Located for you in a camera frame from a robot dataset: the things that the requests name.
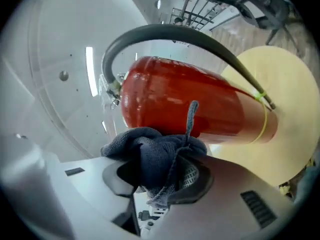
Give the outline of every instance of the black hose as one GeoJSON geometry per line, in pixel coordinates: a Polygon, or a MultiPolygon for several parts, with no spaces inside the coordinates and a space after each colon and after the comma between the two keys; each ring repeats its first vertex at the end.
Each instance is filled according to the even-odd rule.
{"type": "MultiPolygon", "coordinates": [[[[171,24],[150,24],[137,27],[114,40],[105,51],[102,60],[103,75],[108,84],[114,85],[117,82],[112,72],[112,63],[118,53],[130,45],[150,40],[176,40],[200,47],[228,63],[256,88],[259,93],[263,94],[265,92],[240,60],[221,43],[192,28],[171,24]]],[[[264,96],[264,98],[272,109],[276,108],[268,95],[264,96]]]]}

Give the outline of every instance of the air vent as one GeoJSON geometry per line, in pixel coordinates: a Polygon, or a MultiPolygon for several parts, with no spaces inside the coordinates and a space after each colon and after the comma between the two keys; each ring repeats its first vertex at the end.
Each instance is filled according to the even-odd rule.
{"type": "Polygon", "coordinates": [[[247,191],[240,195],[262,229],[277,218],[255,191],[247,191]]]}

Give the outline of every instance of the blue towel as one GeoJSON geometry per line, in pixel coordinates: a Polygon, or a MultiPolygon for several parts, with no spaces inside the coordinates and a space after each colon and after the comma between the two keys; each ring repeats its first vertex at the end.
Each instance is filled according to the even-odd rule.
{"type": "Polygon", "coordinates": [[[168,196],[177,189],[176,157],[180,152],[207,155],[206,145],[190,136],[198,102],[192,101],[188,111],[185,135],[163,136],[149,127],[133,128],[116,136],[101,149],[101,155],[115,160],[140,156],[141,179],[138,193],[146,192],[147,202],[155,208],[168,207],[168,196]]]}

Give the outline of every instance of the red fire extinguisher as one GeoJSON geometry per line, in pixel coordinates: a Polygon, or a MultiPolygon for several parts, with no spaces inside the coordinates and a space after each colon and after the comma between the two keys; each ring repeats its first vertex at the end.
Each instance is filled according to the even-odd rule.
{"type": "MultiPolygon", "coordinates": [[[[116,39],[104,55],[102,69],[109,95],[121,102],[130,128],[151,127],[163,135],[184,134],[189,105],[198,101],[191,136],[207,143],[267,142],[277,131],[277,117],[263,103],[218,74],[176,60],[145,56],[130,68],[122,85],[111,64],[126,46],[153,39],[190,43],[222,58],[261,94],[265,91],[241,62],[223,45],[206,35],[175,25],[147,25],[116,39]]],[[[265,99],[275,108],[271,99],[265,99]]]]}

